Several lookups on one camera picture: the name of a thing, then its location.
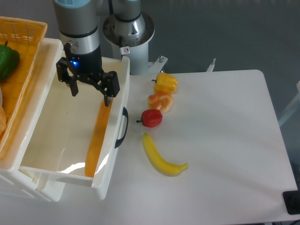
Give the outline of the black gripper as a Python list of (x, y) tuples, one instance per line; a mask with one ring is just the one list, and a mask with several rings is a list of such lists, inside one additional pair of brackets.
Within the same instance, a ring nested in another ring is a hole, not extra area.
[(71, 47), (64, 44), (65, 56), (56, 63), (58, 80), (70, 88), (73, 97), (78, 94), (77, 81), (92, 85), (104, 95), (108, 107), (120, 91), (117, 72), (103, 70), (100, 47), (88, 54), (75, 54)]

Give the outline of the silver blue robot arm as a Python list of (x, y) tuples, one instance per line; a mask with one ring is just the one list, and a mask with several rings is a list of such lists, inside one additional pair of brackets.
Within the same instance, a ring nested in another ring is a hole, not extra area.
[[(117, 38), (117, 45), (138, 39), (146, 27), (141, 2), (110, 0), (108, 5), (109, 29)], [(53, 6), (65, 52), (56, 63), (58, 80), (70, 87), (72, 96), (78, 93), (78, 81), (94, 86), (104, 95), (105, 106), (109, 106), (120, 85), (117, 72), (105, 72), (102, 67), (96, 2), (55, 0)]]

